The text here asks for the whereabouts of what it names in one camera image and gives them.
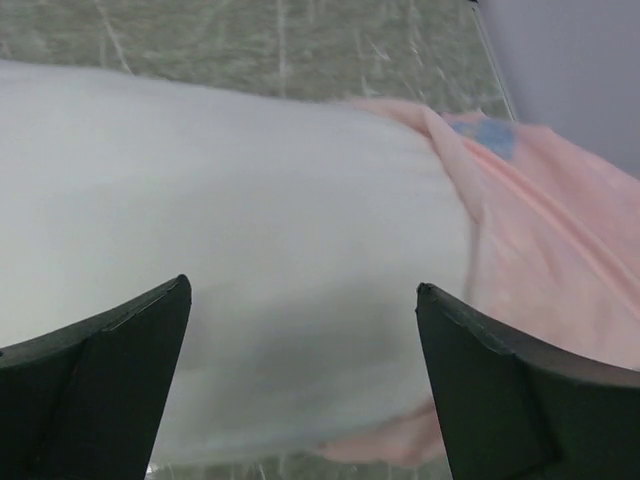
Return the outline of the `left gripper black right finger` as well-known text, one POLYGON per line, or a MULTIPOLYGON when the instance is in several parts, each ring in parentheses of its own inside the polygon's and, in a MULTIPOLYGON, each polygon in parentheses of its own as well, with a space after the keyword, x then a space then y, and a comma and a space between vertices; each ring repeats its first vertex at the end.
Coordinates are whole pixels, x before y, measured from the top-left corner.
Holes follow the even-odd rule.
POLYGON ((417 325, 455 480, 637 480, 639 374, 496 321, 432 284, 417 325))

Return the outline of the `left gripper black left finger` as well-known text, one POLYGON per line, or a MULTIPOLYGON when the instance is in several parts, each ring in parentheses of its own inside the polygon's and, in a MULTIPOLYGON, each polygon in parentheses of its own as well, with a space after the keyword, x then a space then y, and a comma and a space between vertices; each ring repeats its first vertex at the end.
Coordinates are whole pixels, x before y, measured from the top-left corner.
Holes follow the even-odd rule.
POLYGON ((192 304, 176 278, 1 350, 4 479, 142 479, 192 304))

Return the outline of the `purple princess print pillowcase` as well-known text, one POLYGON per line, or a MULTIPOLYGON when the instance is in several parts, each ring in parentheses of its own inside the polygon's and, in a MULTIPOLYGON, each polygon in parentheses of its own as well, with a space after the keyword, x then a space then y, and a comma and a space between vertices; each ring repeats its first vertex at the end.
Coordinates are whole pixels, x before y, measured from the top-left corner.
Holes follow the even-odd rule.
POLYGON ((553 131, 401 100, 354 99, 374 128, 366 182, 383 237, 348 264, 400 329, 340 376, 349 432, 317 453, 422 464, 442 441, 409 319, 432 281, 482 312, 574 353, 639 364, 639 184, 553 131))

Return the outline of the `white pillow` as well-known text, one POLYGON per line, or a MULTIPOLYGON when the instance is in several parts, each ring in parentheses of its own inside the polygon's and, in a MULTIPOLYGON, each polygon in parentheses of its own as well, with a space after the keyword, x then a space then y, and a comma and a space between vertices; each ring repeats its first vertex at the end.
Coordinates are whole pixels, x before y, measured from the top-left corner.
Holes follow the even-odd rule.
POLYGON ((183 274, 193 300, 153 457, 442 450, 414 313, 465 296, 482 194, 436 114, 1 65, 1 341, 183 274))

